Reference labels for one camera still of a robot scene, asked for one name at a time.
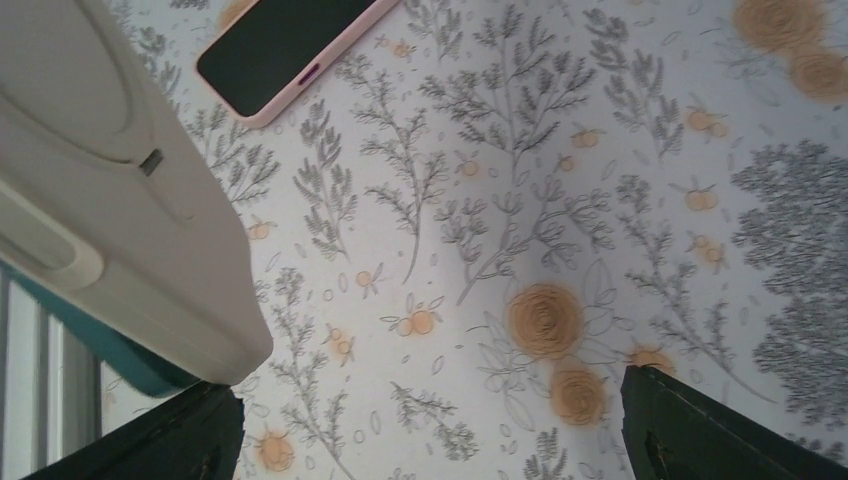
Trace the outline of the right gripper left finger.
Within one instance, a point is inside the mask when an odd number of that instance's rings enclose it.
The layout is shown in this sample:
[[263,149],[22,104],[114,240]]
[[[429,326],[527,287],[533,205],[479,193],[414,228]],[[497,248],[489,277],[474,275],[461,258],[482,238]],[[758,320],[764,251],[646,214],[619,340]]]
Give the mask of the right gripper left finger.
[[225,385],[200,382],[30,479],[231,479],[244,405]]

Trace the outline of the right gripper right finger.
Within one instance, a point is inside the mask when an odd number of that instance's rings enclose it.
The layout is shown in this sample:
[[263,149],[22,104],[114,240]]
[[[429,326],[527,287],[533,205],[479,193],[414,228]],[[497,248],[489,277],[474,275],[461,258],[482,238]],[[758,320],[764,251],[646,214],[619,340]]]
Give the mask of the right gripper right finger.
[[653,367],[629,366],[622,435],[637,479],[845,479],[847,468]]

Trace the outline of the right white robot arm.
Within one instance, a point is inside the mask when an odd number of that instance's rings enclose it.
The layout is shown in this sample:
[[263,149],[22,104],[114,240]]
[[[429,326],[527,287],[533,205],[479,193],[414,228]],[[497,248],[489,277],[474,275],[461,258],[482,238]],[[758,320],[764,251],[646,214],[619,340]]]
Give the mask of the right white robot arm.
[[847,5],[1,5],[2,326],[242,411],[226,479],[847,475]]

